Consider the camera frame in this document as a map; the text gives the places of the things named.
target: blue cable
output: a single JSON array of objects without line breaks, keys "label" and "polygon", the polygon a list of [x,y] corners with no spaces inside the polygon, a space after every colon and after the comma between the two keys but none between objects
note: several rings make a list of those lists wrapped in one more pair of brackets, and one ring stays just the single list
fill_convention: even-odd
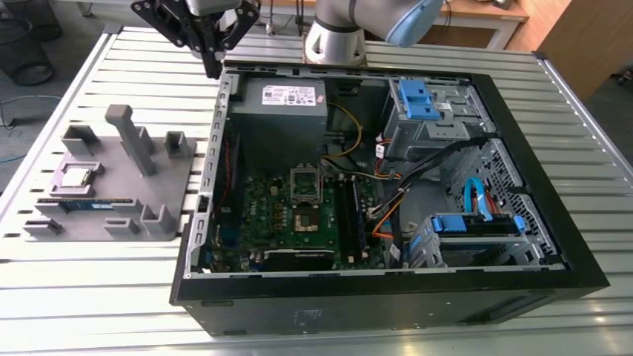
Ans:
[{"label": "blue cable", "polygon": [[14,158],[7,158],[3,161],[0,161],[0,163],[9,163],[9,162],[13,162],[13,161],[18,161],[19,159],[23,159],[25,157],[27,157],[26,154],[23,154],[22,156],[14,157]]},{"label": "blue cable", "polygon": [[484,215],[484,221],[491,221],[494,219],[494,215],[488,211],[488,205],[486,204],[486,187],[484,182],[478,177],[471,177],[467,180],[467,185],[464,186],[464,210],[467,213],[474,212],[474,198],[472,198],[472,190],[478,191],[478,208],[482,215]]}]

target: mesh wastebasket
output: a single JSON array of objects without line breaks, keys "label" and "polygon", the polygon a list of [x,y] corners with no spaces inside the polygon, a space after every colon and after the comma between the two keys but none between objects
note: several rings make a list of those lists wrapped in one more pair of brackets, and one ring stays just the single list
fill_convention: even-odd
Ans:
[{"label": "mesh wastebasket", "polygon": [[62,36],[62,27],[48,0],[2,0],[17,19],[31,22],[33,33],[40,41]]},{"label": "mesh wastebasket", "polygon": [[18,85],[38,85],[55,73],[33,26],[21,19],[0,19],[0,70]]}]

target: metal slotted table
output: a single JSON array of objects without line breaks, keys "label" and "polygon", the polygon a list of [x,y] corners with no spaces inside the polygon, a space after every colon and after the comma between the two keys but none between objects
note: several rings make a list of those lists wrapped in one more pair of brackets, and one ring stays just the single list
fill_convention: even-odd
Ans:
[{"label": "metal slotted table", "polygon": [[[247,37],[235,60],[300,62],[299,38]],[[368,44],[374,67],[490,74],[612,287],[496,326],[211,338],[168,303],[180,239],[30,242],[22,230],[44,197],[71,123],[112,135],[110,104],[135,108],[151,136],[198,139],[190,191],[200,184],[218,81],[152,29],[104,34],[0,197],[0,354],[163,352],[174,355],[620,355],[633,349],[632,167],[548,61],[530,53]],[[195,207],[195,194],[183,206]]]}]

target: case label sticker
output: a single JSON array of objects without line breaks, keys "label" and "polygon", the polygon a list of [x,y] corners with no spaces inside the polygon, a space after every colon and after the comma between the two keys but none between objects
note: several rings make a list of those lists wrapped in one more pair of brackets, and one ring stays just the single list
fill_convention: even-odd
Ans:
[{"label": "case label sticker", "polygon": [[262,103],[263,105],[318,106],[315,87],[267,85],[263,90]]}]

